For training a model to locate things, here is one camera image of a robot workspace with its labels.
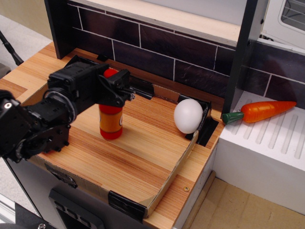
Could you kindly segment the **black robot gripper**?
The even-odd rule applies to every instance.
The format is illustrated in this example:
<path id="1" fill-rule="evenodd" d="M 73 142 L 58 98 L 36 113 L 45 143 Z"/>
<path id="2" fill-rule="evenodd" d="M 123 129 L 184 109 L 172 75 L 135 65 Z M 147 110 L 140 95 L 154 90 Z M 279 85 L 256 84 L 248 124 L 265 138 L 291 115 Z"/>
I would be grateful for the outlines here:
<path id="1" fill-rule="evenodd" d="M 135 98 L 129 76 L 127 69 L 118 71 L 108 64 L 75 62 L 49 76 L 47 97 L 63 101 L 76 112 L 94 104 L 123 107 Z"/>

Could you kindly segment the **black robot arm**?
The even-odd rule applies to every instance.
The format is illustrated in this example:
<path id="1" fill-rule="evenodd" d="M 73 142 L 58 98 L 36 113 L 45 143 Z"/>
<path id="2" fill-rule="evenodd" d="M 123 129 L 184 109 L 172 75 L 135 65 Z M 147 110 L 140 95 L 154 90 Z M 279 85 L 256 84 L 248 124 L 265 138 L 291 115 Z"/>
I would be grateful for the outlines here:
<path id="1" fill-rule="evenodd" d="M 0 155 L 14 162 L 69 144 L 76 117 L 95 104 L 121 108 L 134 98 L 130 72 L 106 77 L 109 65 L 74 62 L 49 76 L 48 90 L 36 104 L 22 106 L 0 92 Z"/>

